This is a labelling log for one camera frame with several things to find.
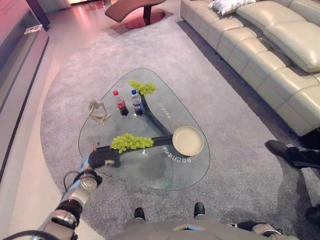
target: gray carpet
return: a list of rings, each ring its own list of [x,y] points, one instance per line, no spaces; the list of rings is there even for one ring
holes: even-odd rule
[[[121,35],[101,34],[56,76],[41,120],[43,154],[53,180],[62,192],[65,173],[81,163],[78,137],[88,98],[100,99],[129,71],[148,68],[168,84],[205,133],[211,153],[208,172],[197,184],[176,191],[104,177],[84,208],[83,220],[107,237],[122,231],[137,207],[144,208],[148,221],[191,219],[194,204],[201,201],[206,213],[222,223],[264,220],[301,240],[319,239],[319,228],[304,218],[314,204],[309,194],[319,192],[318,185],[306,184],[304,175],[314,183],[314,173],[291,168],[268,152],[264,143],[275,137],[260,118],[275,128],[286,126],[182,22],[178,8],[170,11],[174,15],[157,24]],[[230,81],[239,81],[256,102],[245,102]],[[248,104],[266,108],[276,120],[264,113],[259,118]]]

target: dish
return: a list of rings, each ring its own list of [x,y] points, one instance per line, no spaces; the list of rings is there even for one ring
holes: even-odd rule
[[[204,147],[204,136],[193,126],[181,126],[175,130],[172,142],[174,148],[185,156],[194,156]]]

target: green grapes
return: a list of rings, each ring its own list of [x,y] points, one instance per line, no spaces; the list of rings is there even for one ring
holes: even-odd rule
[[[141,95],[153,94],[157,90],[156,85],[153,82],[142,83],[134,79],[130,80],[129,83],[138,93]]]
[[[145,149],[152,147],[154,141],[151,137],[133,136],[130,133],[125,133],[122,136],[114,137],[111,147],[113,149],[119,149],[119,154],[128,149]]]

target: water bottle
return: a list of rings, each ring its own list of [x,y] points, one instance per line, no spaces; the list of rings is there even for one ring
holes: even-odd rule
[[[122,116],[127,116],[129,111],[126,107],[125,100],[122,96],[119,95],[119,92],[117,90],[113,91],[114,99],[115,99],[115,104],[119,108],[120,113]]]
[[[131,93],[132,93],[132,103],[133,103],[135,114],[141,116],[145,112],[144,107],[142,106],[141,97],[135,89],[133,89]]]

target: beige leather sofa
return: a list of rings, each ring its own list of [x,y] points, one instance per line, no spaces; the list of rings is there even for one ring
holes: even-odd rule
[[[225,16],[211,2],[181,0],[181,17],[298,136],[318,129],[320,2],[263,0]]]

